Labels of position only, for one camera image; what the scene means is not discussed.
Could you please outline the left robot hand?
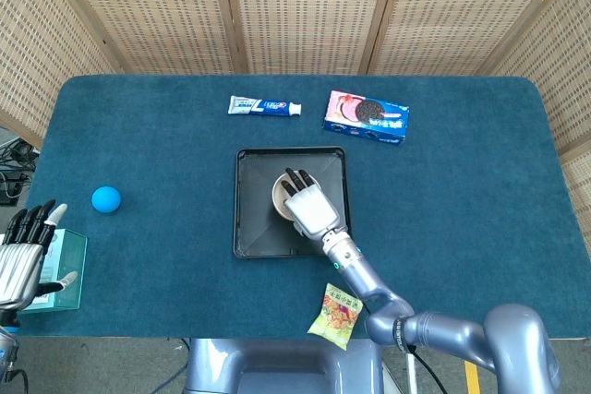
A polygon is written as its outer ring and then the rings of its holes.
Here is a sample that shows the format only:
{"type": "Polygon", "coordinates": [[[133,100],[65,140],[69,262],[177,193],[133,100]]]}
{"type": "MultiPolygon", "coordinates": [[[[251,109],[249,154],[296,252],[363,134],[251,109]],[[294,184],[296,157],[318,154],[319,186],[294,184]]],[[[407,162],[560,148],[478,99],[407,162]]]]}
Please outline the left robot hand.
{"type": "Polygon", "coordinates": [[[9,221],[1,242],[1,313],[16,313],[32,301],[59,293],[78,279],[71,271],[58,281],[41,282],[42,266],[67,204],[53,199],[19,210],[9,221]]]}

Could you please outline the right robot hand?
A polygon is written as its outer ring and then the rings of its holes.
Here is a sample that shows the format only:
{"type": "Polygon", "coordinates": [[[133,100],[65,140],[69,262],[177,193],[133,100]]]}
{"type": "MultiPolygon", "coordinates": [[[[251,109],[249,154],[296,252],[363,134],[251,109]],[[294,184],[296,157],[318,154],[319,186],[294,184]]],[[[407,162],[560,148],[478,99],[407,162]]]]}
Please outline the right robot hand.
{"type": "Polygon", "coordinates": [[[289,198],[284,205],[290,212],[296,230],[312,241],[320,241],[328,232],[343,227],[335,206],[305,170],[286,168],[287,180],[281,181],[289,198]]]}

